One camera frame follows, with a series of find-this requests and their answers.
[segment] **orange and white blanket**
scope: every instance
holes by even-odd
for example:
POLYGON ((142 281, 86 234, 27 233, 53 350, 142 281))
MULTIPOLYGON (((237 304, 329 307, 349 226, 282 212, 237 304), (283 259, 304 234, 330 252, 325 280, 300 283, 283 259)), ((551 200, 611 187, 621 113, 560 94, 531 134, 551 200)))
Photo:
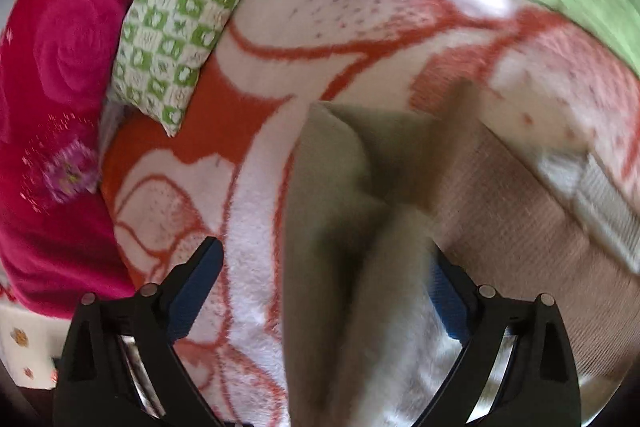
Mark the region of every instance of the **orange and white blanket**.
MULTIPOLYGON (((176 346, 221 418, 289 423, 280 232, 309 104, 437 113, 461 77, 482 86, 484 123, 505 142, 591 150, 640 207, 636 76, 527 0, 243 0, 178 136, 140 114, 124 124, 102 191, 135 284, 162 280, 205 235, 225 245, 222 277, 176 346)), ((448 345, 433 360, 450 358, 448 345)))

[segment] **checkered pattern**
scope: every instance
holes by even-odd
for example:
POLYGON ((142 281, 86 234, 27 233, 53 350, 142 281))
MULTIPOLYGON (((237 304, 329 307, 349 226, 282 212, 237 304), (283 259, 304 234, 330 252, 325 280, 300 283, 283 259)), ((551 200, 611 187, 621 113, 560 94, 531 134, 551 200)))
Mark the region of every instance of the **checkered pattern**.
POLYGON ((240 0, 134 0, 122 24, 116 97, 175 136, 209 56, 240 0))

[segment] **beige fabric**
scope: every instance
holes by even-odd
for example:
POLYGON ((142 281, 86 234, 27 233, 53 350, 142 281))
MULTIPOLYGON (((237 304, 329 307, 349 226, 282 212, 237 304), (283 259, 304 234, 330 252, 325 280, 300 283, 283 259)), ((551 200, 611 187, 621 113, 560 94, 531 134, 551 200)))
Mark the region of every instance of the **beige fabric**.
MULTIPOLYGON (((435 367, 438 357, 447 359, 440 368, 450 367, 456 352, 434 327, 426 297, 429 235, 476 283, 512 298, 556 297, 586 383, 583 418, 590 417, 640 351, 636 276, 590 242, 482 126, 465 134, 447 168, 435 228, 400 198, 429 122, 327 103, 310 111, 285 229, 293 425, 381 425, 400 413, 415 419, 431 399, 446 371, 434 371, 425 385, 424 368, 435 367)), ((432 161, 438 160, 436 152, 432 161)), ((580 172, 577 180, 587 179, 588 171, 580 172)))

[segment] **ribbed brown fabric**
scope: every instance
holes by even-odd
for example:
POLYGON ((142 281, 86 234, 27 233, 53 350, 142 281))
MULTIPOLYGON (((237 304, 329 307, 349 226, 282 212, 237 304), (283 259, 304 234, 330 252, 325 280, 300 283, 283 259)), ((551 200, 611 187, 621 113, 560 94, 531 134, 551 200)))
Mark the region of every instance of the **ribbed brown fabric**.
POLYGON ((578 373, 620 379, 640 351, 640 284, 485 128, 444 180, 438 245, 477 284, 510 298, 551 293, 578 373))

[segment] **silver bolt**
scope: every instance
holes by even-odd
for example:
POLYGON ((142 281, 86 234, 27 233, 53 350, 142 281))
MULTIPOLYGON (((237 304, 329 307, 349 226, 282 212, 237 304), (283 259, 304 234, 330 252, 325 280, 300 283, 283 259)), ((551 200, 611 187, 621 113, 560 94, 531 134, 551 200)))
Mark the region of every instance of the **silver bolt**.
POLYGON ((495 288, 488 284, 483 284, 478 288, 480 295, 485 299, 493 299, 495 297, 495 288))
POLYGON ((554 299, 554 296, 553 295, 549 295, 548 293, 543 293, 540 296, 540 301, 545 306, 553 306, 556 303, 556 300, 554 299))
POLYGON ((140 295, 143 297, 151 297, 158 293, 158 285, 154 282, 148 282, 140 288, 140 295))
POLYGON ((80 302, 82 303, 83 306, 88 306, 89 304, 93 304, 95 302, 95 293, 92 293, 92 292, 85 293, 80 299, 80 302))

